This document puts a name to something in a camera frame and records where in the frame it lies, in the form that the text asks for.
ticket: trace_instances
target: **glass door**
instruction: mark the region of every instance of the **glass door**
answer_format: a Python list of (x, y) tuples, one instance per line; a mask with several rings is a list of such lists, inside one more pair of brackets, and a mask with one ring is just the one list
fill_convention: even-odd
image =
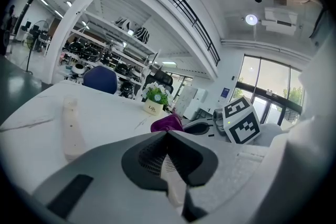
[(283, 110), (283, 106), (270, 102), (270, 107), (267, 116), (265, 117), (265, 123), (275, 123), (279, 124), (279, 119), (281, 117), (281, 112)]
[(252, 104), (254, 106), (254, 109), (257, 112), (257, 116), (258, 116), (260, 123), (262, 123), (262, 119), (265, 114), (265, 108), (267, 105), (267, 100), (259, 96), (254, 96), (252, 99)]
[(261, 124), (279, 124), (283, 106), (258, 95), (253, 97), (252, 104)]

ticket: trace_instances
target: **blue sign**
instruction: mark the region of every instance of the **blue sign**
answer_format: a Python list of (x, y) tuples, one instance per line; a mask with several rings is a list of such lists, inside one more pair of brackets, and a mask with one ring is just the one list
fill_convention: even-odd
[(224, 88), (222, 91), (222, 94), (220, 95), (221, 97), (227, 98), (227, 95), (229, 94), (230, 89)]

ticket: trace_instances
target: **white flower pot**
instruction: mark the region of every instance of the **white flower pot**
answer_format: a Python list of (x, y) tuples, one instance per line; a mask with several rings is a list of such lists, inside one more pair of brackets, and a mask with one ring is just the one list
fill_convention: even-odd
[(144, 106), (143, 106), (144, 111), (148, 112), (149, 114), (159, 116), (162, 109), (163, 105), (155, 103), (149, 99), (146, 100)]

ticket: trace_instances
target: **potted plant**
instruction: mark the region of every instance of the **potted plant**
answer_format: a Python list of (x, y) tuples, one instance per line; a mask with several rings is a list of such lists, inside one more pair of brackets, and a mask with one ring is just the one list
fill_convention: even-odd
[(142, 96), (147, 98), (143, 109), (155, 116), (160, 115), (164, 105), (171, 105), (173, 102), (172, 95), (157, 82), (147, 84)]

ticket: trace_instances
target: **small green plant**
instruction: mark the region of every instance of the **small green plant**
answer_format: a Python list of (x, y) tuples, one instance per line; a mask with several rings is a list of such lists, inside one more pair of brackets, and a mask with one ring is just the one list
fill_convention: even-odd
[(173, 102), (172, 95), (157, 82), (147, 84), (146, 88), (142, 91), (142, 96), (162, 105), (171, 105)]

